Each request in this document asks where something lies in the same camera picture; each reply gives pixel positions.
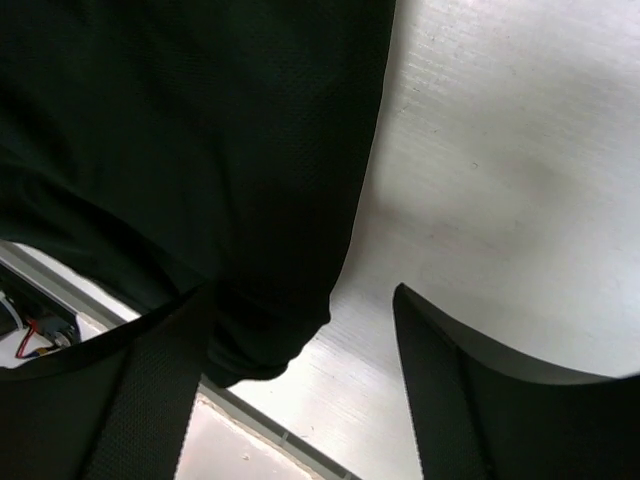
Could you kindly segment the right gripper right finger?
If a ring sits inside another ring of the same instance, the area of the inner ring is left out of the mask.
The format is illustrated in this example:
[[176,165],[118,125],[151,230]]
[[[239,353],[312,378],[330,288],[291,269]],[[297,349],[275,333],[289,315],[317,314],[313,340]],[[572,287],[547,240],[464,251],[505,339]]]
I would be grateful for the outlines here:
[[393,314],[426,479],[635,479],[639,378],[568,369],[457,321],[406,285]]

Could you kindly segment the black shorts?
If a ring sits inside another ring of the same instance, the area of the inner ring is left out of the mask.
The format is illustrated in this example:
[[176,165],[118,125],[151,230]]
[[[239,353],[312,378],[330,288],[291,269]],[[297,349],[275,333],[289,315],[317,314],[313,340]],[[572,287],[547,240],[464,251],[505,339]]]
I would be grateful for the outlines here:
[[212,283],[206,376],[280,376],[330,319],[394,13],[3,2],[2,239],[141,313]]

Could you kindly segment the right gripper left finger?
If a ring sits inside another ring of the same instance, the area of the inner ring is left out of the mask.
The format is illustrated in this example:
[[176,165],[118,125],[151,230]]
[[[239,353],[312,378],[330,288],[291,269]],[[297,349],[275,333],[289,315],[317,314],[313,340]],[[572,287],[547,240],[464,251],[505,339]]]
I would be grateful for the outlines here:
[[208,295],[2,369],[2,478],[173,478],[206,357]]

